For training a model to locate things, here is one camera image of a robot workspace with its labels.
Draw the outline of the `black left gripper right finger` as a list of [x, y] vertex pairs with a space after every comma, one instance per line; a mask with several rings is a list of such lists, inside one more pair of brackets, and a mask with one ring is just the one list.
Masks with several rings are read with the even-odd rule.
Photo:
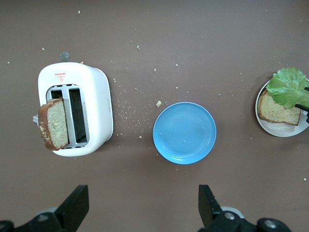
[[199, 185], [198, 211], [204, 227], [201, 232], [289, 232], [283, 222], [274, 218], [260, 218], [256, 224], [248, 222], [236, 208], [220, 206], [208, 185]]

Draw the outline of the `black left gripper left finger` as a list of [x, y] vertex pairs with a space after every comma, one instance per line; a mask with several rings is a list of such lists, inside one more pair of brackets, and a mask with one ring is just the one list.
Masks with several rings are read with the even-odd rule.
[[2, 232], [75, 232], [89, 211], [87, 185], [78, 185], [59, 207], [41, 211], [29, 222], [15, 227], [9, 220], [0, 222]]

